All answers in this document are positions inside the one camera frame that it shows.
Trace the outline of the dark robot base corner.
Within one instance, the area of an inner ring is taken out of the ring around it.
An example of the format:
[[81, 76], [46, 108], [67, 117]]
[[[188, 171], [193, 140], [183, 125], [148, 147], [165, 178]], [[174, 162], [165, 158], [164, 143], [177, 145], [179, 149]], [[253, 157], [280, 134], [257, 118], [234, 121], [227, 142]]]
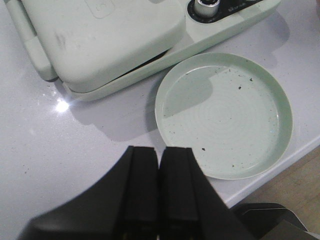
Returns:
[[232, 208], [240, 225], [232, 240], [318, 240], [298, 216], [279, 203], [242, 203]]

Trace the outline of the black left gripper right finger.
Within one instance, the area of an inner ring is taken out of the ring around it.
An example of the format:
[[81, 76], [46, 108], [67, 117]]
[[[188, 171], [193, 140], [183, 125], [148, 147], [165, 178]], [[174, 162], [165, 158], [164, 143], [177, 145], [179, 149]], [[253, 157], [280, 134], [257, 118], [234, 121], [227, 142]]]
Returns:
[[159, 167], [161, 240], [253, 240], [200, 169], [191, 148], [167, 147]]

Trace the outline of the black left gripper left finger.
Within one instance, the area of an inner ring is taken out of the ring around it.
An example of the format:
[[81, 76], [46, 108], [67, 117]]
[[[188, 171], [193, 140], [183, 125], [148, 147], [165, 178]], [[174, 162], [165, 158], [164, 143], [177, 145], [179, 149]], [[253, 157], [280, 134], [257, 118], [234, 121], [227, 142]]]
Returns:
[[129, 146], [94, 185], [37, 216], [26, 240], [155, 240], [158, 159], [152, 147]]

